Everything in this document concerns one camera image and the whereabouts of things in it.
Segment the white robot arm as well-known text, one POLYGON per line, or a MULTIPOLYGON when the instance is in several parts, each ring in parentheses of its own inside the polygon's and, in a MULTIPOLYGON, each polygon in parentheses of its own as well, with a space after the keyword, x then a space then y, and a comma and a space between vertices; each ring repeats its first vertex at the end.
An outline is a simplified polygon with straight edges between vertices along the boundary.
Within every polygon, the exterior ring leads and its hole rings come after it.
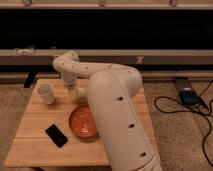
POLYGON ((73 51, 55 58, 53 67, 66 83, 88 80, 87 101, 112 171, 163 171, 131 100, 142 87, 137 69, 81 62, 73 51))

